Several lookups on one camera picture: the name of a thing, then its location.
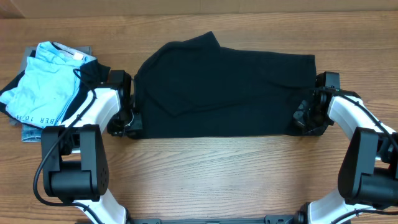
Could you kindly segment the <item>black t-shirt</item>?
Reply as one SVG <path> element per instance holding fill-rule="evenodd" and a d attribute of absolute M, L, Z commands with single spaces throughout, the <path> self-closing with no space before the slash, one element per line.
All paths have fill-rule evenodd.
<path fill-rule="evenodd" d="M 141 136 L 299 135 L 293 116 L 315 77 L 313 55 L 229 49 L 212 32 L 169 42 L 135 77 Z"/>

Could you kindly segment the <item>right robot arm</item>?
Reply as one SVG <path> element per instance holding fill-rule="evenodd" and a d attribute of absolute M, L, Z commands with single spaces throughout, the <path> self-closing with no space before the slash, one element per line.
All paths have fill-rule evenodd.
<path fill-rule="evenodd" d="M 317 75 L 312 96 L 303 100 L 293 124 L 303 136 L 320 136 L 338 124 L 350 143 L 327 196 L 302 205 L 289 223 L 349 223 L 363 213 L 395 215 L 397 206 L 397 132 L 377 119 L 353 91 L 340 87 L 340 75 Z"/>

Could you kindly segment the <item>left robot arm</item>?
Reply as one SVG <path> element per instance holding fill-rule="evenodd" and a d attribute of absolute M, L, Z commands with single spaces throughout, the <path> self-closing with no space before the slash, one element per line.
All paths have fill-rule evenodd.
<path fill-rule="evenodd" d="M 138 137 L 142 119 L 131 88 L 134 79 L 112 70 L 105 82 L 89 85 L 85 102 L 59 126 L 41 137 L 42 162 L 34 177 L 37 200 L 53 207 L 79 208 L 92 223 L 132 223 L 109 185 L 109 167 L 102 133 Z"/>

